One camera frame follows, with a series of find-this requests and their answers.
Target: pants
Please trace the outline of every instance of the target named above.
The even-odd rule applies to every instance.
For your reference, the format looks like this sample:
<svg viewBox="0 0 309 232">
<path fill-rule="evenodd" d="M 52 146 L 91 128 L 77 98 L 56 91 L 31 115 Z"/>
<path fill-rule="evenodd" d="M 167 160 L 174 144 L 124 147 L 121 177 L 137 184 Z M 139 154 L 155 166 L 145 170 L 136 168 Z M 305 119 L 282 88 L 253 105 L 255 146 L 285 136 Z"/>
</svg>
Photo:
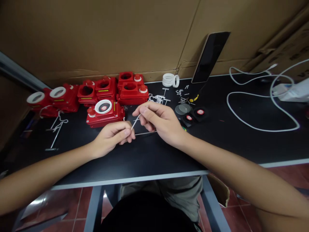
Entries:
<svg viewBox="0 0 309 232">
<path fill-rule="evenodd" d="M 191 221 L 199 223 L 197 197 L 202 189 L 202 176 L 191 176 L 122 184 L 120 194 L 121 198 L 140 190 L 158 194 L 171 206 L 182 210 Z"/>
</svg>

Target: forearm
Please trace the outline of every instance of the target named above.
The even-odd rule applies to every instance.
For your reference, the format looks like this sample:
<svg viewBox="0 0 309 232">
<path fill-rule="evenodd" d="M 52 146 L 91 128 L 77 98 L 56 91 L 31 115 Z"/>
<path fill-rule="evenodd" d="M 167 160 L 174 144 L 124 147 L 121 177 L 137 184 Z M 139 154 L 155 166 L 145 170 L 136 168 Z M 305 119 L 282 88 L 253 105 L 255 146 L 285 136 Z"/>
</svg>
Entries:
<svg viewBox="0 0 309 232">
<path fill-rule="evenodd" d="M 267 169 L 191 135 L 178 149 L 199 161 L 257 208 L 280 215 L 309 217 L 307 200 Z"/>
<path fill-rule="evenodd" d="M 0 181 L 0 215 L 24 207 L 62 177 L 92 160 L 91 147 L 50 157 L 19 170 Z"/>
</svg>

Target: black shirt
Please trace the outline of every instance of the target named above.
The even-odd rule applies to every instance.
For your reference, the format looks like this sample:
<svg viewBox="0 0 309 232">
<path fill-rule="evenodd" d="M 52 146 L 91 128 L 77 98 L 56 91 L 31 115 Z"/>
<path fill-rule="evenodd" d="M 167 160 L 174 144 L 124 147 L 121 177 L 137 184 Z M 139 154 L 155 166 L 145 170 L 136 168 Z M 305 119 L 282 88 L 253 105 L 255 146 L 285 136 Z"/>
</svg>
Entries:
<svg viewBox="0 0 309 232">
<path fill-rule="evenodd" d="M 122 200 L 101 224 L 101 231 L 186 231 L 196 232 L 194 223 L 164 198 L 140 191 Z"/>
</svg>

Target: person's left hand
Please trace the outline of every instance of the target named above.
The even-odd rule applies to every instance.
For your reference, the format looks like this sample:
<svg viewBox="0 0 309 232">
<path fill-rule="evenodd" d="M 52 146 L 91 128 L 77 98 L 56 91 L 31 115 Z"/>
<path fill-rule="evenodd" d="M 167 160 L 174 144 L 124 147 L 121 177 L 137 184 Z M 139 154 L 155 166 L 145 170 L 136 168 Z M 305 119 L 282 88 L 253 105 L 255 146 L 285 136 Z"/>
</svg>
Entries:
<svg viewBox="0 0 309 232">
<path fill-rule="evenodd" d="M 89 145 L 94 158 L 105 156 L 113 150 L 117 143 L 123 145 L 135 139 L 134 129 L 129 121 L 107 124 Z"/>
</svg>

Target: hand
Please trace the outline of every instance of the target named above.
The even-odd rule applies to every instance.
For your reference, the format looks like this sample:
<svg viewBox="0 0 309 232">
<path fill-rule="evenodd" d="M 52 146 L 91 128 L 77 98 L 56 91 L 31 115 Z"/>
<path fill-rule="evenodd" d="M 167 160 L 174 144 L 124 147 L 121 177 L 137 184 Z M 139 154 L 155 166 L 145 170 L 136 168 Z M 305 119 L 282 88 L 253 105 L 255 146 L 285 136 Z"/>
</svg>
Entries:
<svg viewBox="0 0 309 232">
<path fill-rule="evenodd" d="M 117 143 L 123 145 L 125 142 L 131 143 L 135 139 L 134 129 L 131 130 L 129 121 L 120 121 L 107 124 L 98 136 L 89 145 L 94 158 L 105 156 L 113 150 Z"/>
<path fill-rule="evenodd" d="M 174 111 L 165 105 L 148 101 L 132 113 L 139 116 L 141 125 L 152 132 L 157 130 L 159 136 L 168 144 L 177 147 L 185 141 L 187 132 L 181 127 Z"/>
</svg>

